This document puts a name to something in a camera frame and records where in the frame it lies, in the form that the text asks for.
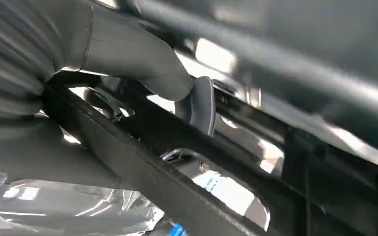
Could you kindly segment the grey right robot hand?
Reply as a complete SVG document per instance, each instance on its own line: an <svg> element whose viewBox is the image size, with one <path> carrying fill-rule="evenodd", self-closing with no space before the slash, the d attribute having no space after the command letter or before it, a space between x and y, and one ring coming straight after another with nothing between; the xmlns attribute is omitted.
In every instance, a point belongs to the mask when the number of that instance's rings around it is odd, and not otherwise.
<svg viewBox="0 0 378 236"><path fill-rule="evenodd" d="M61 71L133 79L189 113L212 135L213 115L196 119L193 79L174 50L128 18L91 0L0 0L0 172L9 182L38 179L118 188L120 178L59 126L38 116L44 87Z"/></svg>

